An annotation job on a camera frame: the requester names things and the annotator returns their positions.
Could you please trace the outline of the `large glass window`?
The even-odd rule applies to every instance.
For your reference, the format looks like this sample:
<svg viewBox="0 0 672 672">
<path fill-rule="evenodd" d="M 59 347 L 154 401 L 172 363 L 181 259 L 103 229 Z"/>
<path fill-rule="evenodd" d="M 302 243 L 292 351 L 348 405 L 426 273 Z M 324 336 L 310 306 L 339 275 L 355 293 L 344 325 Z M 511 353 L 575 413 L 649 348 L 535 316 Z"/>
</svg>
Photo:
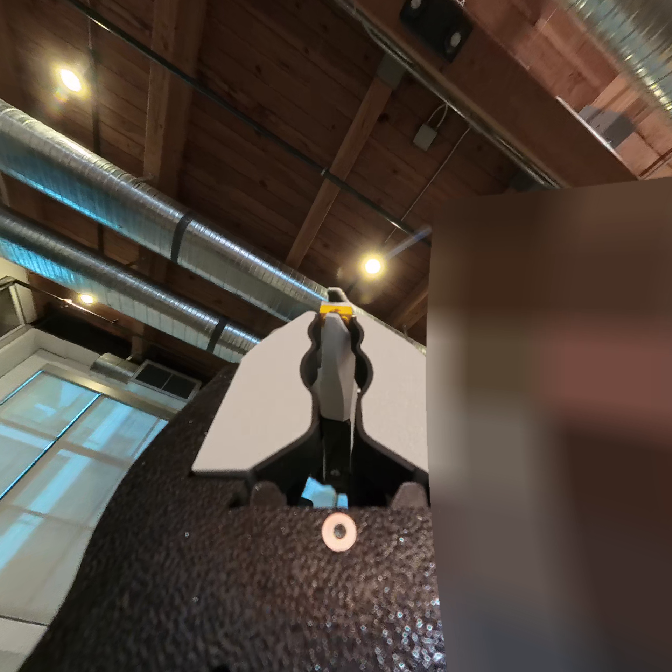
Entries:
<svg viewBox="0 0 672 672">
<path fill-rule="evenodd" d="M 40 370 L 1 402 L 1 617 L 48 625 L 167 420 Z"/>
</svg>

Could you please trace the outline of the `black ceiling speaker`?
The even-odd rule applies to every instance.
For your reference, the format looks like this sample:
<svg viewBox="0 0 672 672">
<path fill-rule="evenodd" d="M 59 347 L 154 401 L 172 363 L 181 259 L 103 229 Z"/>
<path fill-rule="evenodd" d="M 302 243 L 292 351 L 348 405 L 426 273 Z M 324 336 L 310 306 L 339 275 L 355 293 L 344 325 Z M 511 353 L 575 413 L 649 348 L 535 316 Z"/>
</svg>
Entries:
<svg viewBox="0 0 672 672">
<path fill-rule="evenodd" d="M 473 32 L 473 23 L 457 1 L 405 1 L 401 23 L 425 46 L 452 63 Z"/>
</svg>

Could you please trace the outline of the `black ceiling pipe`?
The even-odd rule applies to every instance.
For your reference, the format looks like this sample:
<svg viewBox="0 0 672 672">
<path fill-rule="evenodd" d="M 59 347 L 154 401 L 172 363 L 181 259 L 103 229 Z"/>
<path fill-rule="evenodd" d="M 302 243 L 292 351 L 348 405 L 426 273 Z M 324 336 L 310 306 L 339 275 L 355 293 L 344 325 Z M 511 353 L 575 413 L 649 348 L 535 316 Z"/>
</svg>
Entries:
<svg viewBox="0 0 672 672">
<path fill-rule="evenodd" d="M 416 244 L 422 244 L 425 247 L 431 247 L 429 236 L 432 233 L 432 228 L 430 226 L 426 226 L 417 230 L 412 229 L 410 226 L 406 225 L 406 223 L 403 223 L 401 218 L 392 215 L 388 210 L 374 202 L 373 199 L 365 196 L 363 193 L 350 186 L 347 181 L 336 176 L 336 174 L 334 174 L 326 166 L 320 164 L 311 156 L 302 152 L 299 148 L 285 141 L 272 130 L 254 120 L 250 115 L 235 107 L 223 96 L 216 93 L 213 89 L 202 83 L 200 80 L 196 79 L 192 75 L 187 74 L 185 71 L 173 64 L 170 60 L 160 55 L 157 51 L 148 47 L 139 39 L 134 38 L 130 33 L 116 25 L 113 21 L 105 18 L 100 12 L 89 7 L 83 1 L 67 1 L 67 3 L 76 9 L 79 13 L 84 15 L 87 19 L 93 21 L 94 24 L 100 28 L 103 28 L 105 31 L 111 33 L 114 37 L 122 40 L 122 42 L 138 51 L 151 63 L 159 65 L 165 71 L 169 72 L 171 75 L 177 77 L 181 82 L 185 83 L 199 95 L 205 97 L 213 104 L 230 113 L 233 117 L 251 128 L 257 135 L 280 147 L 281 150 L 288 155 L 309 166 L 311 170 L 318 173 L 324 180 L 327 180 L 331 184 L 337 186 L 340 190 L 345 191 L 347 194 L 353 196 L 355 199 L 357 199 L 358 202 L 371 209 L 375 214 L 381 216 L 396 230 L 405 234 L 405 244 L 407 247 Z"/>
</svg>

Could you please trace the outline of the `grey electrical box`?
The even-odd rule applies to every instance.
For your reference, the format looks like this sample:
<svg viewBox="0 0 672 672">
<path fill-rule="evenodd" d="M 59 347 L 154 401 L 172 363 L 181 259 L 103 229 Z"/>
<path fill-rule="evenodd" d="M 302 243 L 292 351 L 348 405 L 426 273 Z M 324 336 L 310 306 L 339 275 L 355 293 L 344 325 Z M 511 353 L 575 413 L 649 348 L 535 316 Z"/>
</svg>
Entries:
<svg viewBox="0 0 672 672">
<path fill-rule="evenodd" d="M 616 155 L 617 149 L 636 132 L 634 123 L 624 113 L 585 105 L 578 118 Z"/>
</svg>

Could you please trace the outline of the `dark vent grille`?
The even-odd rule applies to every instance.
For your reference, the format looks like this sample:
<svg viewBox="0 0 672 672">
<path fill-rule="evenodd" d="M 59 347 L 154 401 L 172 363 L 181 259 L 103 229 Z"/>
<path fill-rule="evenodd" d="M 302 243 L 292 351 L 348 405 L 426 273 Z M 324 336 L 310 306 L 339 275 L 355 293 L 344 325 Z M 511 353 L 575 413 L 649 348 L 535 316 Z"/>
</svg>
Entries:
<svg viewBox="0 0 672 672">
<path fill-rule="evenodd" d="M 190 401 L 202 387 L 202 383 L 197 379 L 151 360 L 139 365 L 130 378 L 130 383 L 184 402 Z"/>
</svg>

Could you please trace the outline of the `large silver air duct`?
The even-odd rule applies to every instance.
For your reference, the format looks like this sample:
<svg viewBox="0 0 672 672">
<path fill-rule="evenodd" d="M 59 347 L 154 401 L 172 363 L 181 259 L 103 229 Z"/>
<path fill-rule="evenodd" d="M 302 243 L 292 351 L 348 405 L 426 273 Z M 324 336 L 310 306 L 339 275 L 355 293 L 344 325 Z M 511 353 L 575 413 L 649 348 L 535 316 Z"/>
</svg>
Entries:
<svg viewBox="0 0 672 672">
<path fill-rule="evenodd" d="M 1 101 L 1 169 L 285 323 L 329 291 Z"/>
</svg>

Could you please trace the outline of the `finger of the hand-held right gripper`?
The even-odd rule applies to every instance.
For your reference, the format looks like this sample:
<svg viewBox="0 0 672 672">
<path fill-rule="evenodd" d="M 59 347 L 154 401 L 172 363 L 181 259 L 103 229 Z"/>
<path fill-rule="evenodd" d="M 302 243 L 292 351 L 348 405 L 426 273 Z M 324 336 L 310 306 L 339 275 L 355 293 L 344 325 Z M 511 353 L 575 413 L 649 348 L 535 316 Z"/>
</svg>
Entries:
<svg viewBox="0 0 672 672">
<path fill-rule="evenodd" d="M 348 324 L 340 315 L 318 315 L 320 348 L 313 386 L 320 416 L 349 423 L 356 403 L 356 357 Z"/>
</svg>

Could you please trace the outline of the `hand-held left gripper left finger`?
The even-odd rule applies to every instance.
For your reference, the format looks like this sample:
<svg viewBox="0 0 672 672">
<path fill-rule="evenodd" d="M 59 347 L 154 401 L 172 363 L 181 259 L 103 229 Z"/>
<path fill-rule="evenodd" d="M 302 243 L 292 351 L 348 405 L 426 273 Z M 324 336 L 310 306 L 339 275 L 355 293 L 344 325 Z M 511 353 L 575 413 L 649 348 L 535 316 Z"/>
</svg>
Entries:
<svg viewBox="0 0 672 672">
<path fill-rule="evenodd" d="M 191 473 L 276 485 L 300 499 L 322 465 L 314 390 L 320 318 L 307 312 L 244 355 L 207 430 Z"/>
</svg>

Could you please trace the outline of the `slim silver air duct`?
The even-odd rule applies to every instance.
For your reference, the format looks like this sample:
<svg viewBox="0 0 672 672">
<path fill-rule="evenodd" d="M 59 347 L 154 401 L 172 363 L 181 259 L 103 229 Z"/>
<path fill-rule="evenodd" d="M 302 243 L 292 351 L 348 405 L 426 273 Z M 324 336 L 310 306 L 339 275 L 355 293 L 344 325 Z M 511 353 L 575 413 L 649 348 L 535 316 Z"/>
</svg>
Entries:
<svg viewBox="0 0 672 672">
<path fill-rule="evenodd" d="M 35 220 L 1 206 L 1 256 L 75 293 L 228 362 L 262 340 Z"/>
</svg>

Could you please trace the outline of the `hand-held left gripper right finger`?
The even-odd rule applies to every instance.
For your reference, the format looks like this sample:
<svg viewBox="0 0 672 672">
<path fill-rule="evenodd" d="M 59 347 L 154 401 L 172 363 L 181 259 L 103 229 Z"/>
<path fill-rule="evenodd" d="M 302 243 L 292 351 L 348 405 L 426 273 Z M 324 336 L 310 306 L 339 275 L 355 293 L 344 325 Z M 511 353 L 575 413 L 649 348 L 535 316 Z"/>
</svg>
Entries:
<svg viewBox="0 0 672 672">
<path fill-rule="evenodd" d="M 353 473 L 371 481 L 427 481 L 425 352 L 370 315 L 355 318 Z"/>
</svg>

